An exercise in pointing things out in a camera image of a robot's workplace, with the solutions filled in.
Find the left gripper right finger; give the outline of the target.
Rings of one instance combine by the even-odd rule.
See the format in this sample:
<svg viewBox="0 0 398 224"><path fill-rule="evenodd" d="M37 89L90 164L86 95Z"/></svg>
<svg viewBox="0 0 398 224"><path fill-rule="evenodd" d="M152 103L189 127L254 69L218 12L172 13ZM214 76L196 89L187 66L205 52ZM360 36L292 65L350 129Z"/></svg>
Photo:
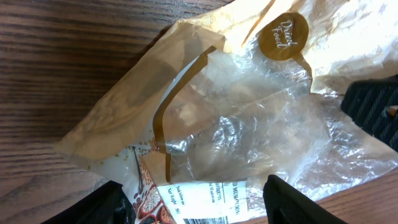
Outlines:
<svg viewBox="0 0 398 224"><path fill-rule="evenodd" d="M269 224L347 224L272 174L263 188Z"/></svg>

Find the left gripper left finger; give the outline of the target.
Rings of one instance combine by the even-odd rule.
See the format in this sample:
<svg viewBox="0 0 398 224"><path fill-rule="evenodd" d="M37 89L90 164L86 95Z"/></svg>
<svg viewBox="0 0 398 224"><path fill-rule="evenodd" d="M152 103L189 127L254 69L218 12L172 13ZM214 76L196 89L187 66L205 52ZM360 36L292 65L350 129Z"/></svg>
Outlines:
<svg viewBox="0 0 398 224"><path fill-rule="evenodd" d="M135 219L122 185L109 181L43 224L134 224Z"/></svg>

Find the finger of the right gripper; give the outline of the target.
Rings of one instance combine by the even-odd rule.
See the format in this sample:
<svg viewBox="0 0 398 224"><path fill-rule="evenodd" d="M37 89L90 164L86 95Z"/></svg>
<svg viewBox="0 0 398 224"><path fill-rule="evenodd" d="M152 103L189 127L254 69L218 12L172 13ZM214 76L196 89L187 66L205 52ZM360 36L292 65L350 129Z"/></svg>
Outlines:
<svg viewBox="0 0 398 224"><path fill-rule="evenodd" d="M397 75L353 82L340 108L362 130L397 150Z"/></svg>

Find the brown snack packet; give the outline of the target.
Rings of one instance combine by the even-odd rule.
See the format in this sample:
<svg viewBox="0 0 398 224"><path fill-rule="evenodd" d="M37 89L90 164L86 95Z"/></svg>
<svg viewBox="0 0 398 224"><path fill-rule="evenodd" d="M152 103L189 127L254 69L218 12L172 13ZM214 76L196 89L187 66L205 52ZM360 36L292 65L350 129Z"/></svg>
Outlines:
<svg viewBox="0 0 398 224"><path fill-rule="evenodd" d="M340 108L394 75L396 1L234 1L177 21L57 149L121 184L136 223L244 222L269 175L316 201L395 169Z"/></svg>

